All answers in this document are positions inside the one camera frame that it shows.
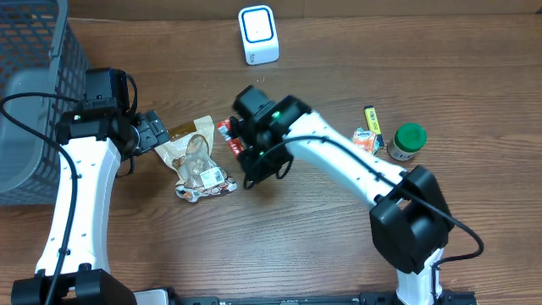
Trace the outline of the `brown transparent snack bag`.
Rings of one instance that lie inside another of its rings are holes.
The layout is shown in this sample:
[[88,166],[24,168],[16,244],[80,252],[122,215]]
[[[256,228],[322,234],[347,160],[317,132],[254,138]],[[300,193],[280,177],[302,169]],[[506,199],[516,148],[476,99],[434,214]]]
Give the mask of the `brown transparent snack bag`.
[[169,129],[169,141],[155,148],[179,176],[178,186],[203,187],[201,174],[216,166],[211,159],[214,123],[210,115]]

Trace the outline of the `red snack bar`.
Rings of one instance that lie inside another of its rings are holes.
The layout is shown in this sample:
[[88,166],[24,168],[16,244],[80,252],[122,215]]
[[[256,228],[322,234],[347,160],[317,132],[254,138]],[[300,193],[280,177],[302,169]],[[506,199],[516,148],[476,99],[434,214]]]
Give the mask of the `red snack bar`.
[[245,150],[242,141],[238,137],[234,138],[230,134],[231,132],[230,119],[224,119],[220,121],[217,125],[217,130],[223,136],[224,140],[227,142],[228,146],[230,147],[230,150],[236,157]]

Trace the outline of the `white patterned wrapper packet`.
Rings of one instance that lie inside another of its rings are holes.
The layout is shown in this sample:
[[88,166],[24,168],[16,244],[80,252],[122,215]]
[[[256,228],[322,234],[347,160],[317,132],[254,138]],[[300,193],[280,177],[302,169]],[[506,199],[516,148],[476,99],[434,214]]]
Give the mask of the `white patterned wrapper packet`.
[[236,181],[219,166],[190,175],[185,182],[175,187],[178,197],[192,203],[204,197],[221,196],[236,190]]

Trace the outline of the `orange snack packet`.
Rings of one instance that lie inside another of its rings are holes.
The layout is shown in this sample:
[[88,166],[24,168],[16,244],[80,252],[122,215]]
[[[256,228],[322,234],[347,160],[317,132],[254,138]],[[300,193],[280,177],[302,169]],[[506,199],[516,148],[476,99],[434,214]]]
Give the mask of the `orange snack packet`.
[[373,155],[380,148],[378,136],[375,132],[371,130],[357,128],[352,136],[351,141],[362,150]]

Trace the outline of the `yellow highlighter black cap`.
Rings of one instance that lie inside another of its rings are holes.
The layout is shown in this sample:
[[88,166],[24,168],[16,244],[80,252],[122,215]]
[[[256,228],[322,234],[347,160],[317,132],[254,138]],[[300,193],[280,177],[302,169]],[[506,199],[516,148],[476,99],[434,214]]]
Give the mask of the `yellow highlighter black cap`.
[[369,105],[364,107],[364,114],[368,122],[368,128],[377,136],[377,141],[380,148],[384,148],[384,138],[381,133],[378,117],[374,106]]

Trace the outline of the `green lid jar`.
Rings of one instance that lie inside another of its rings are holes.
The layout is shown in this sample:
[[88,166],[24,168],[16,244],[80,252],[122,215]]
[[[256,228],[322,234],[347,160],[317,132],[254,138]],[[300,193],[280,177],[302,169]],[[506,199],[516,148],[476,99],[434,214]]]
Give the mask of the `green lid jar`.
[[426,144],[427,132],[417,123],[405,123],[394,134],[387,145],[388,154],[398,161],[414,157]]

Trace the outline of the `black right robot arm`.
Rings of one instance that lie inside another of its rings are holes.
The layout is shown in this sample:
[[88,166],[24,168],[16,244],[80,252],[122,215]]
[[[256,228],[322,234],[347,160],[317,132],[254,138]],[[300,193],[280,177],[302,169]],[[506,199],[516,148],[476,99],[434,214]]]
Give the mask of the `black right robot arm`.
[[434,175],[406,170],[366,152],[294,96],[274,102],[248,86],[236,98],[230,135],[246,145],[237,157],[243,186],[275,176],[294,159],[312,164],[353,193],[369,211],[373,244],[397,271],[396,301],[437,304],[443,296],[435,263],[454,225]]

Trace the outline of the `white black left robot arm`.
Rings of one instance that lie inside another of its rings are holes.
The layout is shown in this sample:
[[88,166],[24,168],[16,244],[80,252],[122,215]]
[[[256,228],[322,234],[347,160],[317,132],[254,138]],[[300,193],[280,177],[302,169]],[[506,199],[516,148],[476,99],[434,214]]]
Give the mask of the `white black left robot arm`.
[[107,235],[113,183],[120,165],[169,140],[150,110],[138,112],[133,77],[113,68],[86,71],[85,93],[62,114],[50,139],[3,116],[58,151],[60,179],[47,244],[33,277],[16,280],[13,304],[173,304],[169,288],[132,291],[115,279]]

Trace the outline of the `white barcode scanner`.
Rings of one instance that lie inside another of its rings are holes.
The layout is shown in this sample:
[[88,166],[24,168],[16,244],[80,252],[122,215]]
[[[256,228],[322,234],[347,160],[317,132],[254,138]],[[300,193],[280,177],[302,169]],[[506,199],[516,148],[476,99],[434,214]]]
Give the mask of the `white barcode scanner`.
[[238,13],[241,41],[248,65],[279,59],[279,38],[274,12],[268,5],[245,7]]

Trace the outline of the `grey plastic mesh basket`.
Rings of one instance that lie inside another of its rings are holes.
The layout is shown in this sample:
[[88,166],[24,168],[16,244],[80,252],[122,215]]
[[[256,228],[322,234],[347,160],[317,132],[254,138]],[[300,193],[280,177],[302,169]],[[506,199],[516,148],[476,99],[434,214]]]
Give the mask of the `grey plastic mesh basket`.
[[[90,62],[68,22],[65,1],[1,1],[1,95],[6,111],[54,139],[55,125],[82,98]],[[1,119],[1,204],[56,200],[58,152]]]

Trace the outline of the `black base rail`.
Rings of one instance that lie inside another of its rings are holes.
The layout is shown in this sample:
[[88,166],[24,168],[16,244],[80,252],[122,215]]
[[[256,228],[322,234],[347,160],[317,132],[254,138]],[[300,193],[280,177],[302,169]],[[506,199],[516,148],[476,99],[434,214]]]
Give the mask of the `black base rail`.
[[362,292],[358,295],[311,297],[180,297],[173,288],[134,293],[136,303],[163,305],[385,305],[402,304],[394,292]]

